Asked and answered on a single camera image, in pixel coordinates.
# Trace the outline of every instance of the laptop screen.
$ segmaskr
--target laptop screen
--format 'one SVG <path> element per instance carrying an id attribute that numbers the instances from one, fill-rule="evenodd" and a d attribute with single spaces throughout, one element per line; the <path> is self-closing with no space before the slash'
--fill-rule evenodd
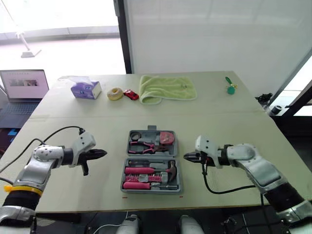
<path id="1" fill-rule="evenodd" d="M 44 70 L 7 70 L 0 76 L 9 99 L 43 98 L 49 90 Z"/>

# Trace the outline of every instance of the red toy car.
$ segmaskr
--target red toy car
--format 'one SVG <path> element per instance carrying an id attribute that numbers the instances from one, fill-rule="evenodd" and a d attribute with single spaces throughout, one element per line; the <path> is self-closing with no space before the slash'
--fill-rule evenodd
<path id="1" fill-rule="evenodd" d="M 127 96 L 128 98 L 130 98 L 131 100 L 137 100 L 138 99 L 138 94 L 133 92 L 131 89 L 125 90 L 125 92 L 123 94 L 125 96 Z"/>

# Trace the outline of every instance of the toolbox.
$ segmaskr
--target toolbox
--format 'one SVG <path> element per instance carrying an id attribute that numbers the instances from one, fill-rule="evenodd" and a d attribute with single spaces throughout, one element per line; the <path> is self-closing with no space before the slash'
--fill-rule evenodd
<path id="1" fill-rule="evenodd" d="M 178 194 L 182 192 L 177 138 L 173 131 L 131 130 L 120 189 L 125 193 Z"/>

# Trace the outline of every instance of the pink tape measure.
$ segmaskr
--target pink tape measure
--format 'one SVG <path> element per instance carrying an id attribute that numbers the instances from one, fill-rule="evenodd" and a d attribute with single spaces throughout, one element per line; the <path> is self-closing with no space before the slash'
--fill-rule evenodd
<path id="1" fill-rule="evenodd" d="M 175 140 L 173 133 L 160 132 L 160 144 L 162 145 L 172 145 Z"/>

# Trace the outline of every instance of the pink handle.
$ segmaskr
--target pink handle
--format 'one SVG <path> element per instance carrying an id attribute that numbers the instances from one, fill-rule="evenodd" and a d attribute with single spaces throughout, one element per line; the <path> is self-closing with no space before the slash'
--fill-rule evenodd
<path id="1" fill-rule="evenodd" d="M 124 182 L 124 189 L 151 189 L 150 183 Z"/>
<path id="2" fill-rule="evenodd" d="M 151 167 L 126 167 L 125 174 L 153 174 L 154 168 Z"/>
<path id="3" fill-rule="evenodd" d="M 130 145 L 145 145 L 147 147 L 154 147 L 155 145 L 153 143 L 146 143 L 146 142 L 139 142 L 139 141 L 131 141 Z"/>

